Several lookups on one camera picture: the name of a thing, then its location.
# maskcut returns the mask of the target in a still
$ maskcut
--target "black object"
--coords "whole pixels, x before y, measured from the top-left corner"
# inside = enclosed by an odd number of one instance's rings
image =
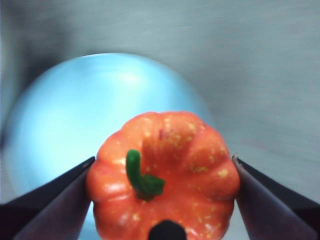
[[[320,205],[277,183],[236,155],[241,187],[236,199],[251,240],[318,240]]]
[[[164,220],[150,230],[148,240],[187,240],[187,235],[179,224]]]
[[[89,158],[53,181],[0,205],[1,240],[77,240],[90,200]]]

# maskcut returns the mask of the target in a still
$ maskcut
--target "green stem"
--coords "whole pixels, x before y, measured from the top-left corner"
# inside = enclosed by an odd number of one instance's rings
[[[141,175],[140,153],[131,149],[126,154],[125,162],[126,175],[139,199],[152,200],[156,195],[163,193],[165,180],[153,175]]]

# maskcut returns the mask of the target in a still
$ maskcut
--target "background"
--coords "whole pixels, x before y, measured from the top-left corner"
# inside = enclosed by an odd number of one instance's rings
[[[181,74],[230,152],[320,202],[320,2],[1,1],[1,145],[23,89],[50,67],[130,53]],[[1,168],[1,202],[13,197]],[[239,212],[226,240],[248,239]]]

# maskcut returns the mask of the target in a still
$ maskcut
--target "blue sphere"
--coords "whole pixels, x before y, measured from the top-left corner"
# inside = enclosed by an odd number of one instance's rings
[[[9,118],[2,159],[16,196],[95,156],[108,136],[148,111],[189,111],[214,127],[195,90],[153,60],[103,53],[49,69],[25,91]],[[100,239],[92,204],[79,238]]]

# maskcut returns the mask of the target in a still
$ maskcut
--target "orange pumpkin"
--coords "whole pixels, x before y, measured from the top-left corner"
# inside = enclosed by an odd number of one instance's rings
[[[188,240],[217,240],[240,179],[221,135],[195,114],[147,112],[103,143],[86,186],[104,240],[147,240],[163,220]]]

